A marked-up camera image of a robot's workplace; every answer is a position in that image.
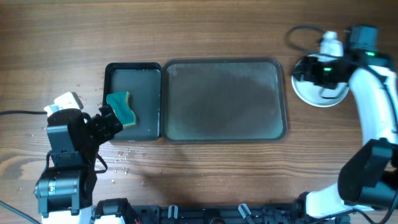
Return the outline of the light blue plate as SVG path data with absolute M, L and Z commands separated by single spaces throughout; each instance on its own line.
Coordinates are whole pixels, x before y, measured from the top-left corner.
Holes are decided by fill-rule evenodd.
M 321 62 L 330 62 L 333 58 L 325 59 L 322 56 L 311 54 L 309 56 L 317 57 Z M 292 86 L 298 97 L 304 102 L 321 108 L 331 107 L 341 102 L 348 94 L 348 84 L 339 83 L 335 90 L 315 86 L 310 82 L 300 82 L 292 76 Z

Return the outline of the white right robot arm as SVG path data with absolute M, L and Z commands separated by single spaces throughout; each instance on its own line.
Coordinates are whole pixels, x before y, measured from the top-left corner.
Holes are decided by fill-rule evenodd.
M 335 184 L 301 197 L 303 214 L 316 221 L 368 210 L 397 210 L 396 73 L 389 56 L 354 50 L 322 62 L 310 55 L 296 64 L 292 81 L 335 90 L 346 83 L 361 123 L 363 145 L 340 170 Z

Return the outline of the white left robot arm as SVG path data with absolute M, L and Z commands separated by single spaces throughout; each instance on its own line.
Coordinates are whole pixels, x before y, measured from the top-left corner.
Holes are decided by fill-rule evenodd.
M 137 215 L 125 198 L 93 205 L 93 190 L 102 160 L 100 145 L 122 131 L 112 107 L 102 106 L 90 116 L 79 109 L 54 112 L 47 119 L 51 150 L 35 185 L 43 223 L 135 223 Z

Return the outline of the green yellow sponge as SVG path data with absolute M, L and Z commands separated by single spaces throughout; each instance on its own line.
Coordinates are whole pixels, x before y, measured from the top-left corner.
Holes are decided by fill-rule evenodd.
M 124 128 L 136 125 L 137 117 L 129 105 L 130 93 L 121 91 L 106 96 L 106 103 L 110 105 Z

